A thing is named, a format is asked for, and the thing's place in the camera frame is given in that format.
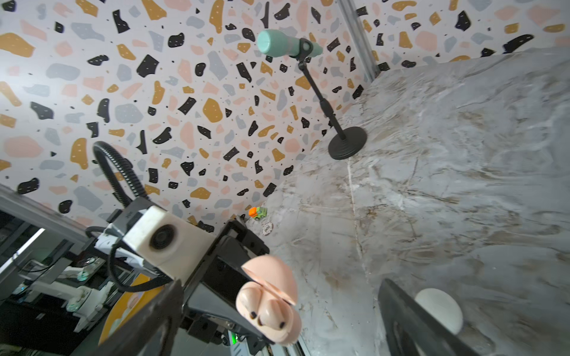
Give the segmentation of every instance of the terrazzo wallpaper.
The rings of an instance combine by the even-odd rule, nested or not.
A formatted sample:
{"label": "terrazzo wallpaper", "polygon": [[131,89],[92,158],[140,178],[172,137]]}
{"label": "terrazzo wallpaper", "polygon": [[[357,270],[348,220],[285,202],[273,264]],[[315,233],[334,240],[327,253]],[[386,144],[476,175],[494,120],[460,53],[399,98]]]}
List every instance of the terrazzo wallpaper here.
{"label": "terrazzo wallpaper", "polygon": [[325,48],[309,67],[339,115],[365,86],[333,0],[10,0],[0,22],[0,184],[85,226],[120,207],[98,140],[211,232],[295,170],[328,120],[263,29]]}
{"label": "terrazzo wallpaper", "polygon": [[354,0],[379,69],[570,46],[567,0]]}

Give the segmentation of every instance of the teal microphone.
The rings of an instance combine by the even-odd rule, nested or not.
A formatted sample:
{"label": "teal microphone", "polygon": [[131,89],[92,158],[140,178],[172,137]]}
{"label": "teal microphone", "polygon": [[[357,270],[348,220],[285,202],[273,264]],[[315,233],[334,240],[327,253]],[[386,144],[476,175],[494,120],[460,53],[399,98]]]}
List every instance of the teal microphone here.
{"label": "teal microphone", "polygon": [[[315,42],[307,57],[316,57],[323,53],[323,48]],[[257,36],[257,47],[261,53],[271,57],[296,56],[299,54],[299,39],[290,37],[279,30],[265,30]]]}

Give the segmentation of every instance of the pink toy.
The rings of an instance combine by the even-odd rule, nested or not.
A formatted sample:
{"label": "pink toy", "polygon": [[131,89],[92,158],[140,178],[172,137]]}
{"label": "pink toy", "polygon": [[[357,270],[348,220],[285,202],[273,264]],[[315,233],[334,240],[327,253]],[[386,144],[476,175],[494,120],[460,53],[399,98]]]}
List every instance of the pink toy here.
{"label": "pink toy", "polygon": [[281,259],[263,255],[244,263],[242,269],[253,282],[239,290],[237,311],[268,339],[291,345],[301,332],[301,318],[293,309],[297,303],[297,283]]}

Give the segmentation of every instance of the microphone stand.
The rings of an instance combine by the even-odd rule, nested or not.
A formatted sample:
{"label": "microphone stand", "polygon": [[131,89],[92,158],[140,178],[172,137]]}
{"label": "microphone stand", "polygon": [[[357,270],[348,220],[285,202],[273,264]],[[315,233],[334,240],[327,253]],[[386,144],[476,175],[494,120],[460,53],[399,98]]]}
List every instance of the microphone stand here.
{"label": "microphone stand", "polygon": [[318,89],[315,81],[313,80],[309,69],[307,69],[307,62],[305,62],[307,56],[312,52],[313,44],[311,41],[300,38],[299,39],[299,54],[296,56],[291,56],[295,58],[299,64],[299,69],[305,74],[305,77],[309,81],[311,88],[315,91],[317,98],[319,98],[319,104],[323,113],[331,121],[331,124],[335,127],[336,136],[334,136],[331,142],[328,144],[328,153],[334,159],[345,159],[350,156],[355,155],[366,143],[366,131],[363,128],[357,126],[350,127],[343,130],[340,127],[339,122],[336,119],[335,111],[333,110],[331,103],[323,97],[320,90]]}

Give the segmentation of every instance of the white oval object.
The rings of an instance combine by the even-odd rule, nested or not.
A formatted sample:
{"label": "white oval object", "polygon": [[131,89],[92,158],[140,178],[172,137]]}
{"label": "white oval object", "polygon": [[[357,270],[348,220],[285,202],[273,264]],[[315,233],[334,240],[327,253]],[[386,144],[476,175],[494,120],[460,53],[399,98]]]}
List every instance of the white oval object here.
{"label": "white oval object", "polygon": [[449,332],[454,335],[459,333],[463,326],[463,313],[449,294],[439,289],[426,288],[416,295],[415,300]]}

